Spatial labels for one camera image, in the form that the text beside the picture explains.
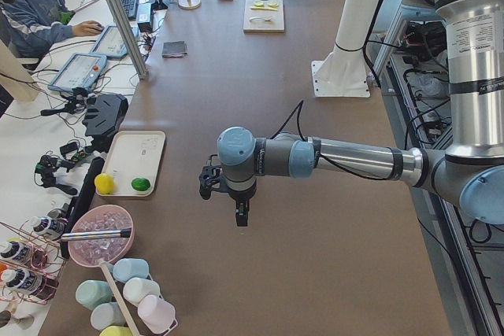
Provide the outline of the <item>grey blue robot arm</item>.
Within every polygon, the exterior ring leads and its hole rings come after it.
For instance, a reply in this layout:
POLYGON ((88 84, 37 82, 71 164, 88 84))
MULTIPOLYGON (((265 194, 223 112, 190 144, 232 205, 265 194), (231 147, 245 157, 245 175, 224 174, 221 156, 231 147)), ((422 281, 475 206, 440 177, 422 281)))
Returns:
POLYGON ((259 176, 306 178, 315 168, 400 180, 439 195, 468 216, 503 221, 503 0, 402 0, 446 24, 452 142, 445 150, 367 146, 280 133, 256 138, 230 127, 217 140, 220 163, 200 175, 200 194, 229 194, 239 226, 248 221, 259 176))

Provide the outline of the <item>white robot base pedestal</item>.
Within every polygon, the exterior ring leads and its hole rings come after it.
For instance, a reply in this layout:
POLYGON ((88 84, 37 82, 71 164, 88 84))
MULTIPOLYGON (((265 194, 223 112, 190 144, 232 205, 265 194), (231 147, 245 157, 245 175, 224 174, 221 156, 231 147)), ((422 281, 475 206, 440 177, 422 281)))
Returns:
POLYGON ((379 0, 345 0, 333 51, 312 62, 314 95, 319 98, 370 96, 363 58, 379 0))

